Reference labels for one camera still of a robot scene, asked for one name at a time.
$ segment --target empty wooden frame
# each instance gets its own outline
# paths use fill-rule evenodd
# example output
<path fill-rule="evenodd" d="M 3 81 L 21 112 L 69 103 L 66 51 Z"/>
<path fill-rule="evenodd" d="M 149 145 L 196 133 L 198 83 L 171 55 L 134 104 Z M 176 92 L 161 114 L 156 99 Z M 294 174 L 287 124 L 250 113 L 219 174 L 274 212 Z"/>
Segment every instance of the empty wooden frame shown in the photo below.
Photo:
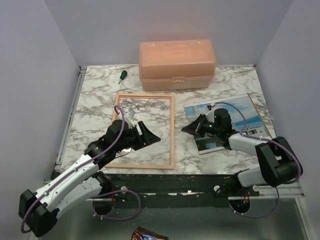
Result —
<path fill-rule="evenodd" d="M 157 165 L 157 164 L 127 164 L 127 163 L 109 163 L 106 166 L 108 168 L 126 168 L 126 169 L 175 169 L 175 96 L 173 94 L 144 94 L 144 93 L 117 93 L 115 98 L 115 104 L 120 105 L 121 99 L 168 99 L 170 100 L 170 153 L 169 153 L 169 165 Z M 116 120 L 118 115 L 113 112 L 112 121 Z"/>

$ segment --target marble table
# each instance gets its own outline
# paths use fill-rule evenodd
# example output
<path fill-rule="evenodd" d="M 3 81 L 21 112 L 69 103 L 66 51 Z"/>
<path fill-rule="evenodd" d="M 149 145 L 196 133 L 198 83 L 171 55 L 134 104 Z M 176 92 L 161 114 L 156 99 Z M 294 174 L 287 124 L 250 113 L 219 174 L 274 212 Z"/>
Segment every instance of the marble table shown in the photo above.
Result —
<path fill-rule="evenodd" d="M 118 84 L 123 70 L 128 72 L 128 76 L 121 84 Z M 73 113 L 74 119 L 71 123 L 70 134 L 67 137 L 61 171 L 70 167 L 83 154 L 90 142 L 97 140 L 105 134 L 108 126 L 111 124 L 117 93 L 144 93 L 139 81 L 139 68 L 137 65 L 102 65 L 89 66 L 87 68 L 78 103 Z M 275 137 L 272 120 L 267 109 L 257 72 L 253 66 L 218 66 L 216 68 L 216 76 L 209 88 L 158 91 L 156 93 L 175 95 L 175 169 L 104 167 L 102 171 L 105 173 L 234 174 L 238 171 L 258 166 L 256 157 L 241 151 L 220 150 L 200 155 L 194 138 L 189 134 L 181 132 L 181 128 L 188 124 L 184 111 L 184 105 L 187 104 L 248 93 L 272 137 Z M 169 112 L 167 104 L 153 104 L 152 106 L 154 108 L 153 121 L 161 117 L 161 112 Z M 145 124 L 153 131 L 152 126 L 149 126 L 147 122 Z M 160 162 L 167 161 L 168 156 L 167 152 L 161 153 L 158 151 L 155 159 L 154 156 L 148 157 L 147 154 L 143 154 L 142 152 L 139 154 L 139 151 L 132 151 L 122 161 L 126 163 L 141 163 L 142 161 L 148 164 L 155 164 L 155 160 Z"/>

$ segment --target screwdriver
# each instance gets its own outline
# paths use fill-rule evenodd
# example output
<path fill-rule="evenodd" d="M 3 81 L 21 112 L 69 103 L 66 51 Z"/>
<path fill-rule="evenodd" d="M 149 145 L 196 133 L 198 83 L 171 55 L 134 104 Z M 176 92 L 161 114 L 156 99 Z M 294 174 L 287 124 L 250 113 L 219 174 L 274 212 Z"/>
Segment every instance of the screwdriver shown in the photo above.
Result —
<path fill-rule="evenodd" d="M 128 72 L 126 70 L 122 71 L 121 72 L 121 76 L 120 76 L 120 81 L 119 81 L 118 84 L 120 84 L 121 81 L 123 81 L 126 78 L 127 75 L 128 75 Z"/>

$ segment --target gray wall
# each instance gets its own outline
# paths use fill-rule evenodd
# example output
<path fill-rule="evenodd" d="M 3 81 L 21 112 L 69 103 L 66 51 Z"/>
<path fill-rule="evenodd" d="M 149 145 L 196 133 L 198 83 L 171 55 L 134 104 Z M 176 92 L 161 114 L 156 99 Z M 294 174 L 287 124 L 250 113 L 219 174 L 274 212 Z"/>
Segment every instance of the gray wall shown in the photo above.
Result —
<path fill-rule="evenodd" d="M 320 1 L 295 0 L 257 66 L 278 135 L 300 159 L 308 209 L 320 236 Z"/>
<path fill-rule="evenodd" d="M 79 65 L 137 64 L 139 43 L 209 38 L 219 64 L 257 64 L 292 0 L 45 0 Z"/>
<path fill-rule="evenodd" d="M 0 239 L 20 233 L 20 194 L 39 188 L 57 157 L 79 68 L 42 0 L 0 7 Z"/>

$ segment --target picture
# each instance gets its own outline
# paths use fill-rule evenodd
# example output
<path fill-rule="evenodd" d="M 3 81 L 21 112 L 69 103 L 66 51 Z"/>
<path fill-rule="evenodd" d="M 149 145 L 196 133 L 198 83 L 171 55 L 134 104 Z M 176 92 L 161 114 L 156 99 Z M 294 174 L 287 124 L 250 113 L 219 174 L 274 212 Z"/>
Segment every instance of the picture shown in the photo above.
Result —
<path fill-rule="evenodd" d="M 247 120 L 247 125 L 244 129 L 244 132 L 246 134 L 255 137 L 267 137 L 270 135 L 248 94 L 185 105 L 184 110 L 188 122 L 192 123 L 199 117 L 200 114 L 206 115 L 207 113 L 209 113 L 211 109 L 210 106 L 214 105 L 217 102 L 226 102 L 232 104 L 242 112 Z M 245 121 L 243 120 L 242 116 L 232 106 L 227 104 L 217 104 L 213 110 L 219 108 L 228 110 L 231 116 L 233 129 L 235 129 L 236 131 L 240 131 L 245 126 Z M 199 154 L 205 154 L 224 149 L 224 147 L 222 147 L 223 143 L 216 136 L 206 134 L 204 137 L 194 137 L 194 139 Z"/>

